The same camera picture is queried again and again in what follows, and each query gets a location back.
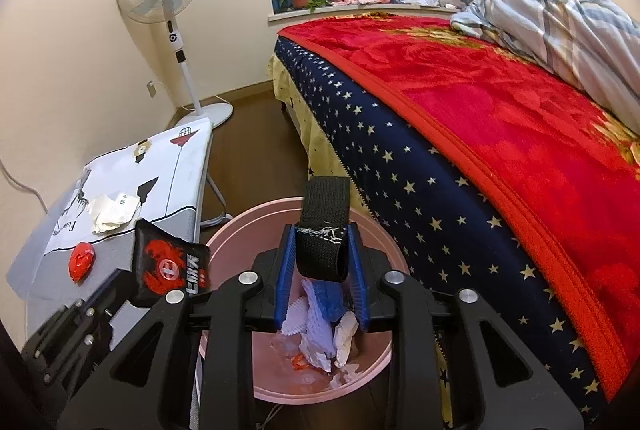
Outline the navy star bedsheet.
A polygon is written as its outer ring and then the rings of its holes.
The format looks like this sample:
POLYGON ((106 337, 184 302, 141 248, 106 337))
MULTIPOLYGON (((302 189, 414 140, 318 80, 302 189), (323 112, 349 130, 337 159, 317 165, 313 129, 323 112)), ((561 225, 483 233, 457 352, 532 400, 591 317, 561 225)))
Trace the navy star bedsheet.
POLYGON ((334 65, 291 40, 274 54, 344 166, 352 205, 392 236, 412 276, 452 294, 472 288, 532 350, 582 414, 606 407, 596 370, 548 280, 502 213, 435 145, 334 65))

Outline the red crumpled wrapper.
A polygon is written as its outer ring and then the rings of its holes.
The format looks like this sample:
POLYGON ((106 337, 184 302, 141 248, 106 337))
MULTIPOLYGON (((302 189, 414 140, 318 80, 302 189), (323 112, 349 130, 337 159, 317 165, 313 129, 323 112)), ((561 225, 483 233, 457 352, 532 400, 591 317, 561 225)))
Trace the red crumpled wrapper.
POLYGON ((96 253, 93 246, 88 242, 78 242, 70 253, 67 265, 68 275, 72 282, 82 283, 90 274, 95 260, 96 253))

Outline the plaid blue white duvet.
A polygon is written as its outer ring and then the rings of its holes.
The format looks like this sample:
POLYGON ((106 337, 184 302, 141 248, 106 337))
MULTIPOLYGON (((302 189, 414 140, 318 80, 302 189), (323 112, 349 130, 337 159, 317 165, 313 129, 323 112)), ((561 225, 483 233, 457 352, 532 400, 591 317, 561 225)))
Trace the plaid blue white duvet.
POLYGON ((639 23, 612 0, 473 0, 449 23, 537 63, 639 131, 639 23))

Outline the trash pile in bin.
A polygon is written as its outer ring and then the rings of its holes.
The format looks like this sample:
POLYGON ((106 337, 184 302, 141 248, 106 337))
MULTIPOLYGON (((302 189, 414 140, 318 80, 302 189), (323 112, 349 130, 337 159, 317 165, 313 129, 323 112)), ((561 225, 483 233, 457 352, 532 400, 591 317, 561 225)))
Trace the trash pile in bin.
POLYGON ((271 347, 300 384, 320 381, 335 389, 347 384, 358 370, 360 335, 345 287, 303 278, 271 347))

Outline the crumpled white paper bag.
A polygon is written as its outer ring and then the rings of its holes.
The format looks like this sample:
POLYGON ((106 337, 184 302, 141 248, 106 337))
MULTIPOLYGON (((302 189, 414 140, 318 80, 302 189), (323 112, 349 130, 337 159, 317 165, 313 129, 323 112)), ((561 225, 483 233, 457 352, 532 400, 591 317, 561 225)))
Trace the crumpled white paper bag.
POLYGON ((88 203, 93 234, 118 230, 134 220, 141 205, 140 197, 119 193, 114 199, 100 195, 88 203))

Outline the red fleece blanket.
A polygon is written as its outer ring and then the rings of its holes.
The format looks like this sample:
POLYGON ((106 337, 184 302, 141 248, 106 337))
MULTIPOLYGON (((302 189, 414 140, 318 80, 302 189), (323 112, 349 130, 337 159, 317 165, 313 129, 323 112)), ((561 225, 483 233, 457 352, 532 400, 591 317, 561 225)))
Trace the red fleece blanket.
POLYGON ((280 38, 379 98, 502 213, 614 398, 639 358, 638 136, 538 66, 438 18, 320 18, 280 38))

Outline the black red snack packet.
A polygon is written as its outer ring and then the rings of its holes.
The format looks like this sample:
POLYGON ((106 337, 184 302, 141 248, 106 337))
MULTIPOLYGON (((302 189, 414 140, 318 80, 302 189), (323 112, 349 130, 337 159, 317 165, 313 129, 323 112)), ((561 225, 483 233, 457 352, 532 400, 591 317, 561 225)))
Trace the black red snack packet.
POLYGON ((147 220, 137 220, 131 258, 136 292, 130 303, 149 309, 172 290, 189 297, 206 291, 208 259, 207 246, 187 242, 147 220))

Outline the yellow star bed skirt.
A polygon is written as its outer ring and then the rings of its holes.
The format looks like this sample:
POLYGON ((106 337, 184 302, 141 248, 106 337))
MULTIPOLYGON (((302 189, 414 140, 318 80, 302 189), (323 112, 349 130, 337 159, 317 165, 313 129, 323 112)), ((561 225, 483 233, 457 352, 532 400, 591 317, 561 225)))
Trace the yellow star bed skirt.
POLYGON ((352 177, 354 166, 344 166, 343 158, 334 150, 333 141, 337 137, 326 136, 303 95, 297 90, 290 73, 276 54, 272 54, 268 63, 273 92, 276 99, 290 116, 298 133, 299 141, 307 155, 307 178, 313 176, 352 177))

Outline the blue knitted cloth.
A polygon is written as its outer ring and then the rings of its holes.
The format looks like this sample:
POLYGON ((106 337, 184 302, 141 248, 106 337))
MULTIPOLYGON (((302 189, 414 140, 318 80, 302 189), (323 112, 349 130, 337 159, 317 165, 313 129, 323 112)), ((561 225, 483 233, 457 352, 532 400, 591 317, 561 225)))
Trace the blue knitted cloth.
POLYGON ((342 285, 340 283, 314 280, 312 289, 322 316, 330 323, 339 322, 347 311, 342 285))

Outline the pink plastic trash bin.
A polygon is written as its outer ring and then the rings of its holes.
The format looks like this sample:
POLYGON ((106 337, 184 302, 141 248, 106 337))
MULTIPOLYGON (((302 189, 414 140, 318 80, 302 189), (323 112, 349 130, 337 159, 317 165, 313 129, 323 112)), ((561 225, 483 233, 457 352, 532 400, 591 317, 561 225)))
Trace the pink plastic trash bin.
MULTIPOLYGON (((207 243, 209 286, 249 270, 255 257, 277 248, 285 225, 300 217, 302 200, 288 197, 264 202, 236 216, 207 243)), ((309 366, 299 353, 299 335, 253 335, 254 395, 274 404, 306 405, 335 400, 365 386, 390 364, 392 336, 388 332, 357 332, 352 356, 329 374, 309 366)))

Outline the black fabric band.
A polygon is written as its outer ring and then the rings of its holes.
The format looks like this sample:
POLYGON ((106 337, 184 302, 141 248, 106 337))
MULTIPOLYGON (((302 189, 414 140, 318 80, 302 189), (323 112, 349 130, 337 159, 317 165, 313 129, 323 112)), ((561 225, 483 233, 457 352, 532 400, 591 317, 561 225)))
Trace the black fabric band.
POLYGON ((301 276, 333 283, 346 280, 349 205, 350 179, 346 176, 314 176, 307 182, 295 225, 296 265, 301 276))

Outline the purple knitted cloth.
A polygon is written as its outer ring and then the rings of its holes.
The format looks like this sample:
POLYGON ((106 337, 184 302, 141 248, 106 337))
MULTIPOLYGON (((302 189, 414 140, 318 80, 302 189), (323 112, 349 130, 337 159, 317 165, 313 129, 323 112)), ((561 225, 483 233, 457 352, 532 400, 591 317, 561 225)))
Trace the purple knitted cloth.
POLYGON ((332 325, 322 316, 312 280, 303 278, 300 286, 303 294, 288 306, 280 332, 300 337, 299 349, 307 361, 330 360, 336 355, 332 325))

